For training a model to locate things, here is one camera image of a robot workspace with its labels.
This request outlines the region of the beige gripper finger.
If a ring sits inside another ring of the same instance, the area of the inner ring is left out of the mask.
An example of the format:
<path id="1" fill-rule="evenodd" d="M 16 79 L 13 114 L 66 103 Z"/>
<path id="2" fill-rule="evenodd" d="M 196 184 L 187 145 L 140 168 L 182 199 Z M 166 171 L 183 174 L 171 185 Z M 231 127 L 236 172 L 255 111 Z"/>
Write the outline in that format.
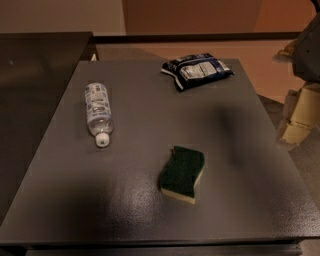
<path id="1" fill-rule="evenodd" d="M 283 119 L 278 127 L 280 142 L 299 145 L 320 122 L 320 84 L 306 82 L 298 91 L 289 90 Z"/>
<path id="2" fill-rule="evenodd" d="M 280 49 L 277 53 L 278 56 L 291 59 L 295 52 L 297 40 L 288 43 L 284 48 Z"/>

